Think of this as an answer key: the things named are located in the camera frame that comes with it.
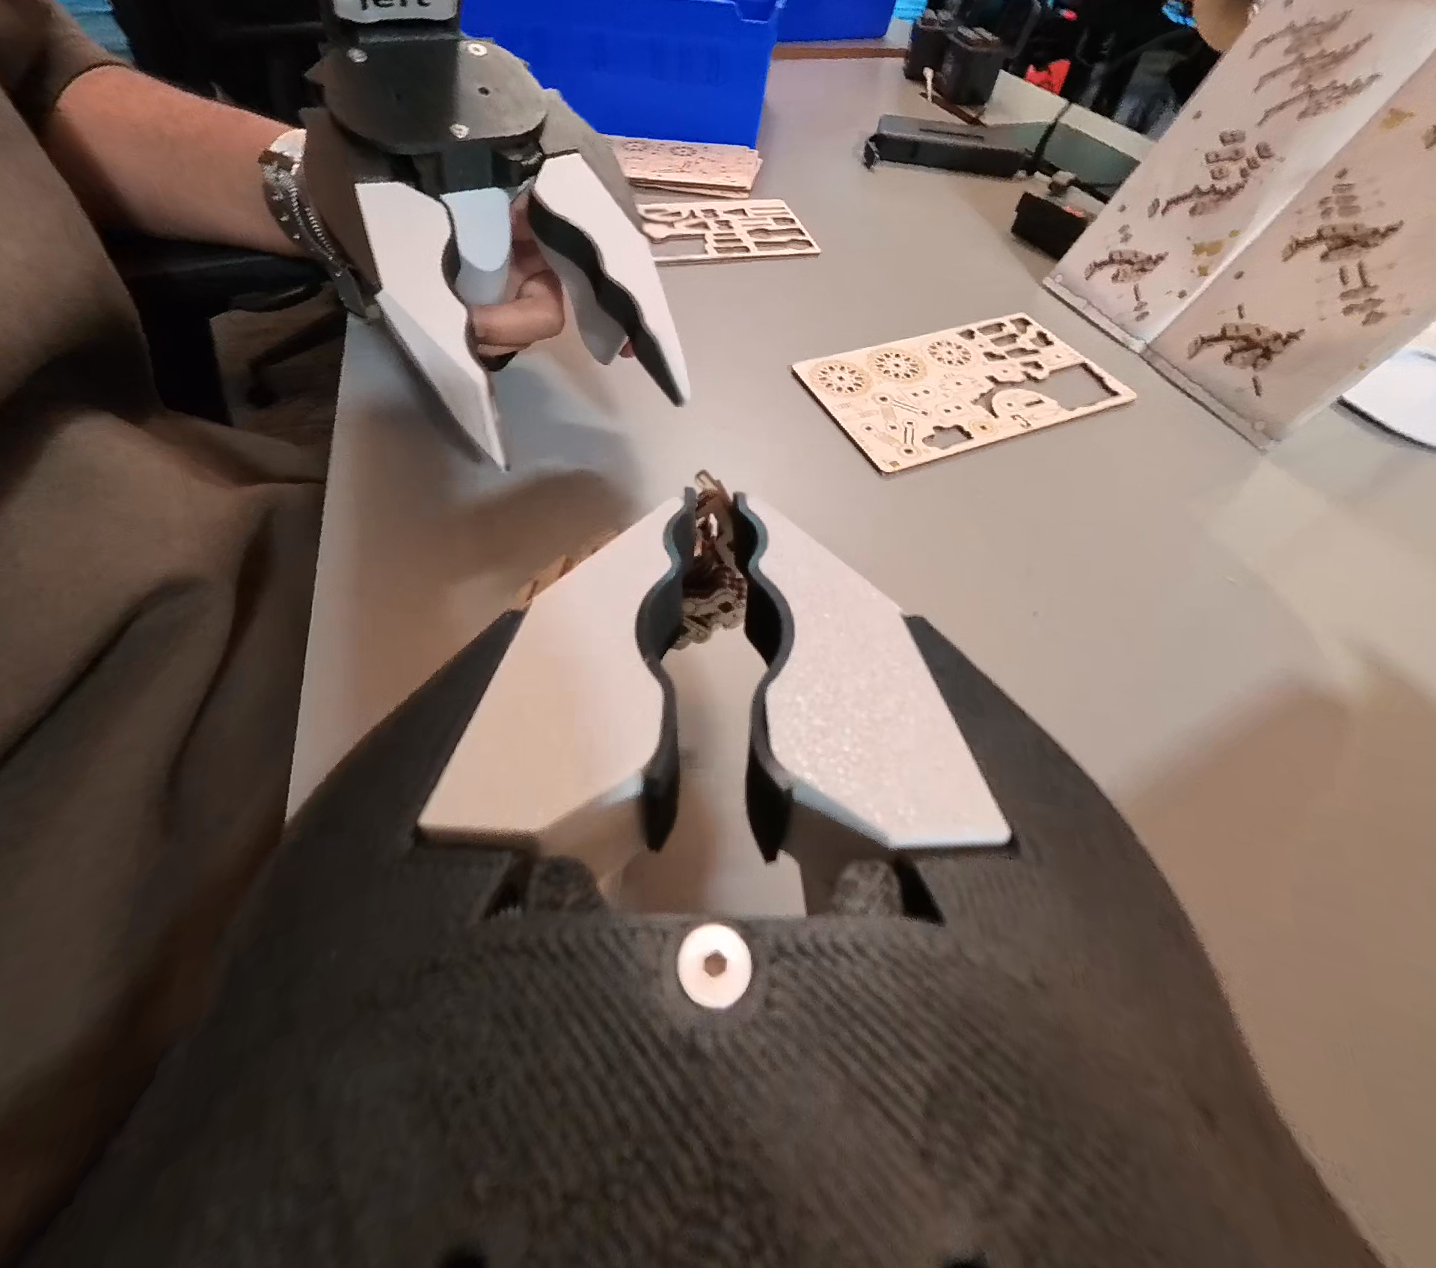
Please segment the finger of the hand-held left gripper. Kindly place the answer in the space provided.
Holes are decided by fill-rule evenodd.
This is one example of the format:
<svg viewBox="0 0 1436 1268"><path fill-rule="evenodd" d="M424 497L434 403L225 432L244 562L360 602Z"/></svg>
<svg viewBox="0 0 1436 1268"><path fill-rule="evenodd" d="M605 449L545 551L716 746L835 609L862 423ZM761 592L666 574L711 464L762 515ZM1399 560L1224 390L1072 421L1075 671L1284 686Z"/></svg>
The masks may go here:
<svg viewBox="0 0 1436 1268"><path fill-rule="evenodd" d="M511 467L491 373L472 354L470 312L451 269L458 239L451 209L412 185L355 186L378 276L376 306L394 342L455 429L500 470Z"/></svg>
<svg viewBox="0 0 1436 1268"><path fill-rule="evenodd" d="M596 168L575 150L550 156L527 216L589 354L611 364L629 346L663 394L687 405L687 358L648 237Z"/></svg>

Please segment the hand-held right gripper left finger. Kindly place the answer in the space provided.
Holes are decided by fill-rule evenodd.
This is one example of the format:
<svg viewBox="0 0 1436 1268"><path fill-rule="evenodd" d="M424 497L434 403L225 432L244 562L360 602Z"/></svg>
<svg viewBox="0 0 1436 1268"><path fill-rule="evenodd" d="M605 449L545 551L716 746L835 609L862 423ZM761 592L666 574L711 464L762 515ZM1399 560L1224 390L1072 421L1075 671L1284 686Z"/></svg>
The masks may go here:
<svg viewBox="0 0 1436 1268"><path fill-rule="evenodd" d="M583 861L609 880L678 814L674 681L698 493L660 503L542 590L418 817L424 838Z"/></svg>

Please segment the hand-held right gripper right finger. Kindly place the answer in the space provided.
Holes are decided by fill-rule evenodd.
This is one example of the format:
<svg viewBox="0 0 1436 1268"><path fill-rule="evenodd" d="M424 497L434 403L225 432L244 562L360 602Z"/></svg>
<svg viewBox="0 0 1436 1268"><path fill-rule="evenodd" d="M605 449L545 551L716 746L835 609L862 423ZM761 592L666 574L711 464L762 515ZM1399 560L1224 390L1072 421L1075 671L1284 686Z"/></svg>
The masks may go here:
<svg viewBox="0 0 1436 1268"><path fill-rule="evenodd" d="M764 859L798 865L804 906L829 909L856 861L1013 846L903 606L747 493L734 539L764 660L746 807Z"/></svg>

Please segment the small wooden puzzle model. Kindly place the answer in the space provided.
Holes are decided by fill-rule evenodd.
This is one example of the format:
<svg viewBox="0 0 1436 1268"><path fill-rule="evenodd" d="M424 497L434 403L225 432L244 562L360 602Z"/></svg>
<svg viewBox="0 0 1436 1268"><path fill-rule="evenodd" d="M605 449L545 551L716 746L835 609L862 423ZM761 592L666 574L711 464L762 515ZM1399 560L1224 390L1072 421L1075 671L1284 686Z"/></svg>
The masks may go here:
<svg viewBox="0 0 1436 1268"><path fill-rule="evenodd" d="M734 497L708 469L695 479L693 548L684 574L683 629L675 650L746 624L747 578L740 560Z"/></svg>

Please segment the person's left forearm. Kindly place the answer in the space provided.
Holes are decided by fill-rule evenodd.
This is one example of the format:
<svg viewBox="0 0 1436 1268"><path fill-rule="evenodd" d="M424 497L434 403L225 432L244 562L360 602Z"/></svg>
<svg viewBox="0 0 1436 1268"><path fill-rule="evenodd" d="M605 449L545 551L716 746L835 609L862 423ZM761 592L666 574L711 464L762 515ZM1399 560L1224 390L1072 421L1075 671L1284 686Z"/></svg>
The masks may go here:
<svg viewBox="0 0 1436 1268"><path fill-rule="evenodd" d="M262 155L289 126L102 64L74 79L40 138L104 228L301 258L267 200Z"/></svg>

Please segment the person's left hand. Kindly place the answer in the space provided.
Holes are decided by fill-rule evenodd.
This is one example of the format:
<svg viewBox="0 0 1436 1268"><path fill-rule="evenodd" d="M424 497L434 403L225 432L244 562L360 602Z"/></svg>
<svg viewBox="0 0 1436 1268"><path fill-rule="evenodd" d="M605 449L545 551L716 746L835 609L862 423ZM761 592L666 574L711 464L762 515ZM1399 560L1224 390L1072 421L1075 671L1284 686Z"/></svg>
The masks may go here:
<svg viewBox="0 0 1436 1268"><path fill-rule="evenodd" d="M557 337L566 327L566 291L542 258L514 263L500 301L469 301L466 307L470 354L488 367L506 364L530 346Z"/></svg>

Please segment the stack of wooden puzzle sheets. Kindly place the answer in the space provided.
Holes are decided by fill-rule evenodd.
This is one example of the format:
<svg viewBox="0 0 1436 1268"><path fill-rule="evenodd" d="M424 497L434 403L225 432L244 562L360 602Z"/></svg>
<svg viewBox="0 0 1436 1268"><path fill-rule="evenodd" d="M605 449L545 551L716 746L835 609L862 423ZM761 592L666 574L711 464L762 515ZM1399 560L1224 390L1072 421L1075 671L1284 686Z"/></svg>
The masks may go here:
<svg viewBox="0 0 1436 1268"><path fill-rule="evenodd" d="M755 147L611 135L632 186L680 195L750 197L764 165Z"/></svg>

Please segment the silver metal wristwatch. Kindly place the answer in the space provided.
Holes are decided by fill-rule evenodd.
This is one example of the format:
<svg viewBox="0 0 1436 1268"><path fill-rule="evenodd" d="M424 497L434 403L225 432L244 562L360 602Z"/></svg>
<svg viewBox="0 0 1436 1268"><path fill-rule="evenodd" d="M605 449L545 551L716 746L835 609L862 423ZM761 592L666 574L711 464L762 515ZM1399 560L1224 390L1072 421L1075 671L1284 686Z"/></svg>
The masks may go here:
<svg viewBox="0 0 1436 1268"><path fill-rule="evenodd" d="M307 165L309 131L286 128L258 158L267 209L280 233L327 272L342 306L375 321L375 291L342 239L319 212Z"/></svg>

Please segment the black flat device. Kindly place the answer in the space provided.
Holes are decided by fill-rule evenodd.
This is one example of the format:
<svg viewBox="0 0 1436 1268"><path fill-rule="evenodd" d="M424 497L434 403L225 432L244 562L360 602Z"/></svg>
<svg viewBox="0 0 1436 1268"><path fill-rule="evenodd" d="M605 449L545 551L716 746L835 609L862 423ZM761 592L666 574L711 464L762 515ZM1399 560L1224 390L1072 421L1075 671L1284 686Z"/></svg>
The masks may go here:
<svg viewBox="0 0 1436 1268"><path fill-rule="evenodd" d="M1043 132L1042 123L986 126L885 115L864 144L862 161L868 168L906 164L1009 180L1031 167Z"/></svg>

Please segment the wooden puzzle sheet with gears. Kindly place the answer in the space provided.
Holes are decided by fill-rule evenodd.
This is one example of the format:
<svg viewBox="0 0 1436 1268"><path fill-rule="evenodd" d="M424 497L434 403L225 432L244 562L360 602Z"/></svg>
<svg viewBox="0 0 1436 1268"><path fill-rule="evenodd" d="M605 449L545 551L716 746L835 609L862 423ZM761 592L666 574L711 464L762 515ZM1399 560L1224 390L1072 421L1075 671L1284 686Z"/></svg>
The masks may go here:
<svg viewBox="0 0 1436 1268"><path fill-rule="evenodd" d="M790 370L883 475L1138 400L1121 379L1028 313L819 355Z"/></svg>

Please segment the black battery charger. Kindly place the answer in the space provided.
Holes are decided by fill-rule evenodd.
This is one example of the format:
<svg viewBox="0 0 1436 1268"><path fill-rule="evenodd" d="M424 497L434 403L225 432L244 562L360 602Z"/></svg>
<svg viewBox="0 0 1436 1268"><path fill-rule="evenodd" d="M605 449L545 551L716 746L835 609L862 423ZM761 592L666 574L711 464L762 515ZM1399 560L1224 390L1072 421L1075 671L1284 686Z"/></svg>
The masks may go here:
<svg viewBox="0 0 1436 1268"><path fill-rule="evenodd" d="M971 25L955 25L934 73L934 91L946 103L979 110L991 101L1007 46L992 32Z"/></svg>
<svg viewBox="0 0 1436 1268"><path fill-rule="evenodd" d="M946 10L927 10L912 25L904 58L904 76L922 85L925 92L937 88L948 56L955 19Z"/></svg>

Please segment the person's brown shirt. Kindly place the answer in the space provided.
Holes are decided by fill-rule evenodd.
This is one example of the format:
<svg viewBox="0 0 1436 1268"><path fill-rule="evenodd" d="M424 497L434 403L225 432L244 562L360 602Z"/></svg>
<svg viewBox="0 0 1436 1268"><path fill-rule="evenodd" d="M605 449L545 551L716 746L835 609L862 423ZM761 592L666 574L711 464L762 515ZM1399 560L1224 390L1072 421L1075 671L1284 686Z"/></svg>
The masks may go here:
<svg viewBox="0 0 1436 1268"><path fill-rule="evenodd" d="M203 1012L279 841L324 472L177 414L40 138L126 65L2 0L2 1243L72 1199Z"/></svg>

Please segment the small black box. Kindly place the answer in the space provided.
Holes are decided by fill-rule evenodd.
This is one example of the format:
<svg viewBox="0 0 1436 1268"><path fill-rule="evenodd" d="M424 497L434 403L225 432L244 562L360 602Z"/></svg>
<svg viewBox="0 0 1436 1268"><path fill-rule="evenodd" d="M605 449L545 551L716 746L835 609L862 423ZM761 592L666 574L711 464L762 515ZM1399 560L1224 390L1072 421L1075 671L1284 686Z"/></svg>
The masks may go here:
<svg viewBox="0 0 1436 1268"><path fill-rule="evenodd" d="M1066 197L1024 191L1016 203L1012 236L1052 261L1063 260L1087 234L1097 213Z"/></svg>

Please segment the white paper sheet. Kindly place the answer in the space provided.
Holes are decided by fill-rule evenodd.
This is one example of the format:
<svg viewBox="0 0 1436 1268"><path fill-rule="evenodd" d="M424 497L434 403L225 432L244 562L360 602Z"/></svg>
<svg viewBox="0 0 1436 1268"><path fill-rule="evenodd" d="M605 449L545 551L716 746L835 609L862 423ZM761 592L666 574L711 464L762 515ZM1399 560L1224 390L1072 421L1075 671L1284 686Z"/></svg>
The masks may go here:
<svg viewBox="0 0 1436 1268"><path fill-rule="evenodd" d="M1392 354L1339 402L1375 426L1435 449L1435 348L1411 343Z"/></svg>

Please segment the white folded instruction sheet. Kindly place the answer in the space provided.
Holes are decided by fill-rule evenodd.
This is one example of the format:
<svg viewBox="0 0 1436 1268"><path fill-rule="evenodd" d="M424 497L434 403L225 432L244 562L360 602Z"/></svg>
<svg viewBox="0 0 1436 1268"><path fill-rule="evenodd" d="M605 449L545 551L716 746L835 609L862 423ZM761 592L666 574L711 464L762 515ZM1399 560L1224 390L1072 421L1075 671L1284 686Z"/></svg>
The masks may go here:
<svg viewBox="0 0 1436 1268"><path fill-rule="evenodd" d="M1435 309L1435 0L1257 0L1046 277L1257 445Z"/></svg>

